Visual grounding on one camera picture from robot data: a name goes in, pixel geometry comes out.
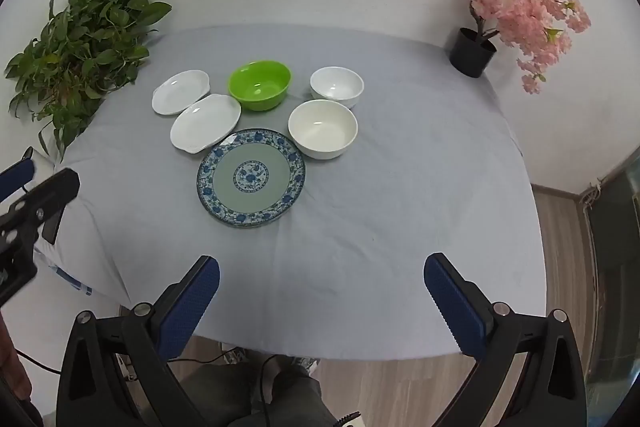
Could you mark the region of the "person left hand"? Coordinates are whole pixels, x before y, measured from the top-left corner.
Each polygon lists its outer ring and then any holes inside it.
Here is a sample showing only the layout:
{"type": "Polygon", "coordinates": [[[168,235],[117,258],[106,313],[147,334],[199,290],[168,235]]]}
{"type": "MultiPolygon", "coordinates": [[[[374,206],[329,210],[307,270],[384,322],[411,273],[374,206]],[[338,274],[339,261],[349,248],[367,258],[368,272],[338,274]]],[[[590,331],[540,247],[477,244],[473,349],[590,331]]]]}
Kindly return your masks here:
{"type": "Polygon", "coordinates": [[[2,315],[0,315],[0,367],[1,375],[17,399],[28,400],[32,395],[32,383],[24,365],[18,359],[17,351],[2,315]]]}

